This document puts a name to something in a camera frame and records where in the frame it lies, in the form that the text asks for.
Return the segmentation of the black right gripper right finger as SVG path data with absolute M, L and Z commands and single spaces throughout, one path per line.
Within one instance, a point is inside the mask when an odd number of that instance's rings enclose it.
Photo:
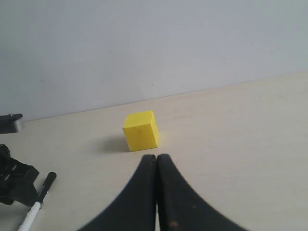
M 170 155 L 156 162 L 156 200 L 162 231 L 244 231 L 206 201 L 187 183 Z

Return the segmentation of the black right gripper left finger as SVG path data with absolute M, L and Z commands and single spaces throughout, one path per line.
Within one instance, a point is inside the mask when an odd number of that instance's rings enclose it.
M 154 231 L 156 157 L 141 158 L 131 179 L 117 198 L 81 231 Z

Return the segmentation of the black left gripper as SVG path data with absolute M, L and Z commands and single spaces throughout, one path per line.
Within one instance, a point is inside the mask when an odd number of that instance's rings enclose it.
M 4 144 L 0 146 L 0 202 L 12 205 L 15 201 L 33 205 L 38 192 L 34 182 L 39 172 L 31 165 L 23 164 L 10 155 Z

